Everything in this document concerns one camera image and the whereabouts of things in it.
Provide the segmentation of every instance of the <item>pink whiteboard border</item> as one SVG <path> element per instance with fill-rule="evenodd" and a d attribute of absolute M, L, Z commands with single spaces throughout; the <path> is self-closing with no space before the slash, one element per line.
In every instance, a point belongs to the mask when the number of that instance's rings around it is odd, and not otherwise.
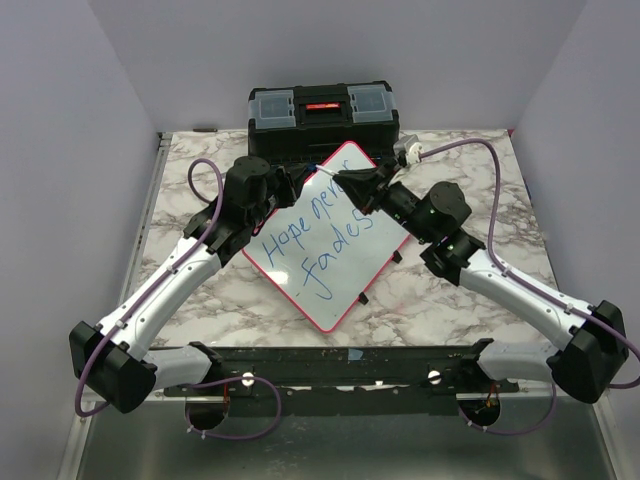
<path fill-rule="evenodd" d="M 371 162 L 371 165 L 373 165 L 374 167 L 376 166 L 376 164 L 373 162 L 373 160 L 371 160 L 369 158 L 369 155 L 367 155 L 364 150 L 362 150 L 362 148 L 360 148 L 360 145 L 358 145 L 356 142 L 352 142 L 352 141 L 348 141 L 348 142 L 344 142 L 342 145 L 340 145 L 340 147 L 331 154 L 331 156 L 329 158 L 327 158 L 321 165 L 325 165 L 327 162 L 329 162 L 333 157 L 335 157 L 338 152 L 340 152 L 340 150 L 342 149 L 342 147 L 344 147 L 345 145 L 355 145 L 358 150 L 360 150 L 362 152 L 362 154 L 367 157 L 367 160 L 369 160 L 369 162 Z M 305 180 L 305 183 L 307 183 L 309 180 L 311 180 L 315 175 L 317 175 L 318 172 L 315 172 L 313 175 L 311 175 L 309 178 L 307 178 L 307 180 Z M 273 212 L 272 216 L 277 214 L 278 211 L 276 210 L 275 212 Z M 402 248 L 402 246 L 407 243 L 407 240 L 409 240 L 409 234 L 407 234 L 407 236 L 405 237 L 405 239 L 400 242 L 400 245 L 398 245 L 398 247 L 396 248 L 396 250 Z M 336 322 L 336 324 L 331 327 L 329 330 L 323 330 L 322 327 L 320 327 L 320 325 L 318 325 L 316 322 L 313 321 L 313 318 L 311 318 L 307 312 L 305 312 L 302 307 L 300 305 L 298 305 L 295 300 L 293 298 L 291 298 L 287 292 L 285 292 L 282 288 L 280 288 L 280 285 L 278 285 L 276 282 L 273 281 L 273 279 L 267 275 L 267 272 L 265 272 L 260 265 L 258 265 L 253 258 L 251 258 L 249 256 L 249 254 L 247 254 L 247 252 L 245 251 L 245 249 L 242 249 L 242 253 L 244 254 L 245 257 L 247 257 L 247 260 L 249 260 L 258 270 L 260 270 L 260 272 L 267 277 L 267 279 L 278 289 L 280 290 L 280 292 L 287 297 L 287 299 L 300 311 L 300 313 L 302 313 L 305 317 L 307 317 L 307 319 L 318 329 L 320 330 L 322 333 L 331 333 L 333 332 L 336 328 L 338 328 L 338 325 L 340 325 L 340 323 L 342 322 L 342 319 L 344 317 L 347 316 L 347 314 L 351 311 L 351 309 L 353 308 L 353 306 L 358 302 L 358 298 L 355 298 L 353 300 L 353 303 L 347 308 L 347 310 L 342 314 L 342 316 L 338 319 L 338 321 Z M 393 260 L 393 254 L 389 257 L 389 259 L 384 263 L 384 265 L 382 265 L 382 268 L 380 268 L 380 270 L 378 270 L 378 273 L 376 273 L 373 278 L 369 281 L 369 283 L 367 284 L 366 287 L 364 287 L 364 289 L 362 290 L 363 292 L 366 292 L 369 287 L 371 286 L 371 284 L 375 281 L 376 278 L 378 278 L 380 276 L 380 273 L 382 273 L 382 270 L 384 270 L 386 268 L 387 265 L 389 265 L 389 263 L 391 262 L 391 260 Z"/>

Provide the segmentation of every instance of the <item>whiteboard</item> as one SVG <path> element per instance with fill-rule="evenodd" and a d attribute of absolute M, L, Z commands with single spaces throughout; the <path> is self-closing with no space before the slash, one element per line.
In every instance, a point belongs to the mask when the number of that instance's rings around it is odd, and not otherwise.
<path fill-rule="evenodd" d="M 373 162 L 347 142 L 323 165 L 338 171 L 371 168 Z M 329 333 L 407 237 L 387 214 L 361 214 L 329 175 L 316 172 L 296 204 L 276 211 L 244 254 Z"/>

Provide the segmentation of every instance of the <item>black toolbox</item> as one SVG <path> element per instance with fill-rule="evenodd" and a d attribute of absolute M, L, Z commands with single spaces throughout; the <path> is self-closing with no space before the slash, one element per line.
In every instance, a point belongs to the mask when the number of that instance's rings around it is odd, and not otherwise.
<path fill-rule="evenodd" d="M 249 155 L 272 164 L 321 163 L 348 140 L 376 162 L 393 158 L 399 132 L 385 81 L 256 88 L 249 96 Z"/>

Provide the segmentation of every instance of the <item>toolbox lid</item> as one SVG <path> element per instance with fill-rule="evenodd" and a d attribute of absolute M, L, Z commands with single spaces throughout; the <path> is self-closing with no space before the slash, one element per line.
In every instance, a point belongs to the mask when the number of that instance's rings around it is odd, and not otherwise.
<path fill-rule="evenodd" d="M 293 90 L 256 92 L 249 100 L 249 119 L 256 121 L 257 129 L 295 127 Z"/>
<path fill-rule="evenodd" d="M 393 120 L 396 102 L 393 92 L 383 84 L 347 87 L 351 98 L 353 123 L 384 122 Z"/>

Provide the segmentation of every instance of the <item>table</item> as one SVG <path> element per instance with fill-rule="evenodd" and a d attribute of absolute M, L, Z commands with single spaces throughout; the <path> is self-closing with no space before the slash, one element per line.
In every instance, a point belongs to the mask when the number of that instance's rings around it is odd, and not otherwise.
<path fill-rule="evenodd" d="M 407 131 L 426 150 L 481 137 L 492 142 L 503 172 L 496 226 L 496 250 L 522 271 L 555 286 L 542 234 L 536 223 L 509 136 L 492 131 Z M 224 172 L 247 152 L 246 130 L 211 134 L 173 134 L 159 194 L 143 246 L 138 285 L 166 259 L 189 218 L 204 205 L 191 193 L 186 172 L 199 157 L 213 159 Z M 215 176 L 200 167 L 199 190 L 216 193 Z M 493 199 L 493 163 L 485 147 L 466 146 L 425 161 L 403 183 L 418 196 L 436 182 L 457 182 L 473 213 L 465 223 L 472 235 L 486 239 Z M 205 282 L 158 335 L 155 346 L 201 341 L 218 346 L 402 346 L 463 345 L 484 337 L 510 342 L 542 337 L 528 324 L 491 300 L 435 278 L 418 256 L 424 249 L 410 239 L 400 250 L 400 264 L 390 264 L 367 290 L 370 302 L 356 305 L 338 328 L 318 331 L 241 254 Z"/>

